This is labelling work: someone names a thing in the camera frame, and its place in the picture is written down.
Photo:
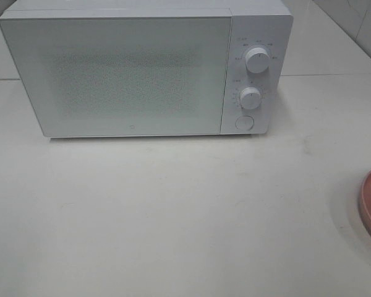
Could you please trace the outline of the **white microwave door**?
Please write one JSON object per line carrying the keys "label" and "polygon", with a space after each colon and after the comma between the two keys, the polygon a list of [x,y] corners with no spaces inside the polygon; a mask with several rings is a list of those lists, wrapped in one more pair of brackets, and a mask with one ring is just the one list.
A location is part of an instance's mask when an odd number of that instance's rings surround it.
{"label": "white microwave door", "polygon": [[231,20],[2,20],[43,134],[217,134]]}

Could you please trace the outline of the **round white door button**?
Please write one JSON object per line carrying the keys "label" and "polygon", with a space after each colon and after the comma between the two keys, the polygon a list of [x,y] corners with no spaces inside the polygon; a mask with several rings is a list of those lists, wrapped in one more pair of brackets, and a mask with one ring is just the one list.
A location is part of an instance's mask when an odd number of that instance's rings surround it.
{"label": "round white door button", "polygon": [[236,119],[235,125],[237,129],[249,131],[254,126],[254,119],[251,116],[241,116]]}

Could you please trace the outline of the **upper white microwave knob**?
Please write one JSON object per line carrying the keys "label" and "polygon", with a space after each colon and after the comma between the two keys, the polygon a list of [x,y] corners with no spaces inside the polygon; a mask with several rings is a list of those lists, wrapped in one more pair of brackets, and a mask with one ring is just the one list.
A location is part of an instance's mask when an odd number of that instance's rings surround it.
{"label": "upper white microwave knob", "polygon": [[245,66],[253,74],[259,74],[268,69],[270,52],[263,45],[256,45],[248,49],[244,55]]}

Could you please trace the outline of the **white microwave oven body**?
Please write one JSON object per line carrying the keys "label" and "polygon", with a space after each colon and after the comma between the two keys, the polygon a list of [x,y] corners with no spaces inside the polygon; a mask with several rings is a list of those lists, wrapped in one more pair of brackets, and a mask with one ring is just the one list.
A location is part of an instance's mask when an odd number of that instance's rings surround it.
{"label": "white microwave oven body", "polygon": [[[158,136],[264,134],[268,130],[293,24],[289,9],[281,1],[16,1],[4,11],[0,21],[219,17],[231,20],[219,133]],[[263,45],[270,52],[269,67],[259,74],[249,72],[244,59],[246,51],[256,45]],[[259,89],[262,95],[260,106],[254,110],[242,109],[239,103],[240,93],[248,87]],[[236,128],[236,119],[241,116],[253,117],[251,130]]]}

